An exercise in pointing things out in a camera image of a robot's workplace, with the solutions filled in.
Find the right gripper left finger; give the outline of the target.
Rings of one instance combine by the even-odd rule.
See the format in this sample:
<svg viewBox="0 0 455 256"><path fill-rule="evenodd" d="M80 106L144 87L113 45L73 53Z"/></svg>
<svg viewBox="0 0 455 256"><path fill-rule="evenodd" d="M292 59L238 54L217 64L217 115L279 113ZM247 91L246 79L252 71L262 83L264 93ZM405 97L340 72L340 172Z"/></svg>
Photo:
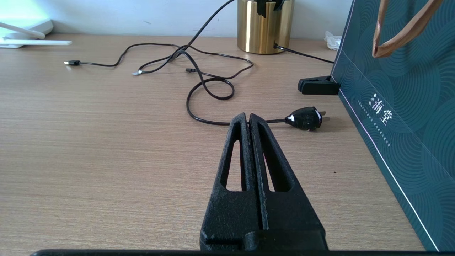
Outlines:
<svg viewBox="0 0 455 256"><path fill-rule="evenodd" d="M241 190L230 191L226 184L232 152L240 143ZM244 236L259 230L257 180L251 136L245 113L233 118L218 165L213 189L200 229L202 251L242 251Z"/></svg>

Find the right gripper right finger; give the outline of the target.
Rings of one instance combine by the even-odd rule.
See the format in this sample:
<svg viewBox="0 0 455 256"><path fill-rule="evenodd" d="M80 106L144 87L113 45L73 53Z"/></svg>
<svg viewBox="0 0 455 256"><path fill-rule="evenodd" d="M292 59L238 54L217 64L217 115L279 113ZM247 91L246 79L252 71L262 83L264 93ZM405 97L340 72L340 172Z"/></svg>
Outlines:
<svg viewBox="0 0 455 256"><path fill-rule="evenodd" d="M259 230L249 233L252 251L326 251L325 229L267 122L249 118L257 173Z"/></svg>

